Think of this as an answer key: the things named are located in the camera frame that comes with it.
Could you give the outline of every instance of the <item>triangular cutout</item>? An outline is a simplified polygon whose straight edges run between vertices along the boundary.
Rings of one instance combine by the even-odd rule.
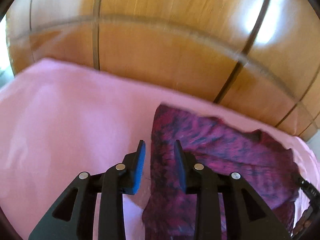
[[[73,188],[53,211],[52,216],[54,218],[61,219],[67,222],[70,221],[77,194],[78,189]]]
[[[265,212],[261,209],[261,207],[257,204],[257,202],[246,189],[243,188],[241,190],[241,193],[245,202],[245,206],[247,208],[247,213],[250,221],[255,221],[266,217]]]

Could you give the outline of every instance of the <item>silver screw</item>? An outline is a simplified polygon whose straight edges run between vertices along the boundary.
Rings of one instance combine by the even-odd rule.
[[[198,170],[198,171],[201,171],[201,170],[203,170],[203,168],[204,168],[204,166],[203,166],[201,163],[195,164],[194,167],[195,167],[195,169]]]
[[[79,174],[79,178],[80,179],[86,179],[88,177],[88,173],[87,172],[81,172],[80,174]]]
[[[240,178],[241,178],[240,174],[237,173],[237,172],[233,172],[233,173],[231,174],[231,177],[232,177],[233,179],[240,179]]]
[[[119,164],[117,164],[116,169],[117,169],[118,171],[122,171],[122,170],[125,169],[125,165],[124,165],[123,163],[119,163]]]

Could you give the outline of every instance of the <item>bright light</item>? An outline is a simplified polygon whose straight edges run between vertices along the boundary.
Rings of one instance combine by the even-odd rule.
[[[10,60],[7,49],[7,41],[5,34],[5,16],[0,22],[0,71],[4,71],[10,66]]]
[[[282,1],[283,0],[270,0],[267,13],[256,38],[257,43],[265,44],[273,37],[279,21]],[[263,0],[255,0],[251,9],[249,10],[244,24],[244,27],[248,33],[252,31],[256,23],[262,4]]]

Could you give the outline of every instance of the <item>pink sheet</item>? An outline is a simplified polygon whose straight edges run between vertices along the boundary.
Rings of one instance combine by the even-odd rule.
[[[243,131],[268,132],[293,149],[302,176],[320,189],[318,162],[298,137],[189,95],[43,59],[0,91],[0,206],[22,238],[28,238],[78,173],[105,172],[143,139],[147,155],[141,188],[133,197],[124,195],[124,219],[127,239],[144,239],[141,213],[150,194],[150,135],[161,102],[218,116]],[[296,220],[307,206],[300,194]]]

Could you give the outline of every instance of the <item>folded garment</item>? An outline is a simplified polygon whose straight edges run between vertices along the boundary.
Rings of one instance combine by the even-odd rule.
[[[180,189],[173,152],[177,139],[184,151],[213,171],[223,175],[239,172],[288,232],[292,231],[298,187],[291,174],[299,170],[292,150],[267,133],[244,133],[219,118],[160,105],[151,139],[151,196],[142,214],[146,240],[192,239],[194,234],[196,195],[185,195]],[[226,239],[223,200],[219,197],[222,239]]]

